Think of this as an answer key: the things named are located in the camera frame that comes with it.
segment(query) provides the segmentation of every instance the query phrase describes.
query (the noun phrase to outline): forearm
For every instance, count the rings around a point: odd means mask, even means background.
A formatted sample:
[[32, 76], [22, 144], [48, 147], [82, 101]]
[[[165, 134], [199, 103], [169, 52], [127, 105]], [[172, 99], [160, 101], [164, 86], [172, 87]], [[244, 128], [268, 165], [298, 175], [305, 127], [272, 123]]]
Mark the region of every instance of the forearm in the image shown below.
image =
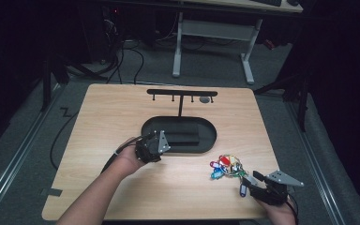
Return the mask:
[[110, 201], [125, 178], [112, 165], [60, 217], [57, 224], [101, 224]]
[[269, 205], [261, 201], [257, 201], [257, 203], [267, 211], [267, 216], [273, 225], [296, 224], [292, 209], [286, 203], [282, 205]]

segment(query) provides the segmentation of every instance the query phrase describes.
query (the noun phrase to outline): blue key tag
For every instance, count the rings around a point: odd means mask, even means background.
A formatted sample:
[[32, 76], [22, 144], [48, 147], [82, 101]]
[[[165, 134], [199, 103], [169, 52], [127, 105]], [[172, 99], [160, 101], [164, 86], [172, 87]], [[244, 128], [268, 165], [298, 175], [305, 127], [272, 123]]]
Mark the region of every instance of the blue key tag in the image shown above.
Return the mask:
[[212, 177], [212, 179], [219, 179], [223, 175], [224, 175], [224, 172], [222, 170], [220, 170], [220, 171], [212, 172], [212, 174], [210, 176]]
[[245, 198], [247, 196], [247, 186], [244, 184], [241, 184], [241, 187], [239, 187], [239, 195], [242, 198]]
[[228, 173], [227, 167], [221, 166], [220, 169], [221, 169], [224, 173]]

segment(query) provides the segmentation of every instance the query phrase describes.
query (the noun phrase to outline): person's left hand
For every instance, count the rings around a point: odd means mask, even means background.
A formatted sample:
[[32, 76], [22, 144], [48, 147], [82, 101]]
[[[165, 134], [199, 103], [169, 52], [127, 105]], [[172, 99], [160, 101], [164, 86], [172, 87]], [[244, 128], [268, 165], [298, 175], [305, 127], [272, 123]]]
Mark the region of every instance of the person's left hand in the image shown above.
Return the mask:
[[110, 168], [114, 168], [116, 173], [125, 178], [137, 170], [139, 170], [145, 163], [141, 160], [138, 160], [136, 157], [135, 142], [131, 143], [128, 147], [124, 148], [122, 152], [116, 157], [113, 163], [110, 165]]

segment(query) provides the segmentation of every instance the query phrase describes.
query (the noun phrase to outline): white table leg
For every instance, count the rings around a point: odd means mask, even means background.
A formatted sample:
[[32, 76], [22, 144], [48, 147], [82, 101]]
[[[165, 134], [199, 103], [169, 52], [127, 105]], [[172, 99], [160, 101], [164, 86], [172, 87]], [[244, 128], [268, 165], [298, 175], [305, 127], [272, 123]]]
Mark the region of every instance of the white table leg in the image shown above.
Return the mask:
[[177, 28], [177, 44], [176, 52], [174, 53], [174, 62], [173, 62], [173, 76], [180, 76], [180, 67], [181, 67], [181, 37], [183, 33], [183, 12], [179, 12], [179, 22]]
[[252, 36], [251, 36], [249, 45], [247, 46], [247, 52], [241, 54], [242, 65], [244, 66], [244, 72], [245, 72], [245, 76], [247, 77], [248, 84], [254, 84], [253, 74], [252, 74], [252, 71], [250, 69], [250, 64], [249, 64], [249, 57], [252, 53], [253, 46], [256, 42], [256, 38], [259, 35], [259, 31], [260, 31], [260, 27], [262, 26], [262, 22], [263, 22], [262, 19], [259, 19], [256, 22], [256, 25], [252, 32]]

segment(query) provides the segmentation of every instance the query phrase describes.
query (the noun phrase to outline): tabletop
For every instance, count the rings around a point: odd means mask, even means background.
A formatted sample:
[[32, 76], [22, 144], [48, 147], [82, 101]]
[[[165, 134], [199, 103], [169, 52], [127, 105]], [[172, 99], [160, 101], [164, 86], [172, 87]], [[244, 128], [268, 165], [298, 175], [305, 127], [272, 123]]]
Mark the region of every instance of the tabletop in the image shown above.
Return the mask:
[[238, 178], [211, 179], [210, 162], [238, 157], [252, 173], [269, 174], [278, 163], [253, 92], [247, 88], [92, 84], [89, 86], [42, 216], [57, 220], [100, 174], [113, 151], [141, 134], [145, 121], [176, 116], [179, 99], [147, 89], [216, 91], [214, 102], [184, 98], [183, 115], [202, 117], [217, 130], [212, 149], [202, 154], [165, 153], [126, 178], [112, 198], [106, 219], [246, 219], [265, 212], [249, 196], [240, 197]]
[[286, 0], [282, 0], [280, 7], [270, 6], [263, 3], [258, 3], [250, 0], [182, 0], [183, 2], [189, 3], [200, 3], [200, 4], [212, 4], [226, 7], [238, 7], [238, 8], [253, 8], [271, 11], [282, 11], [282, 12], [302, 12], [303, 8], [298, 5], [296, 7], [291, 6]]

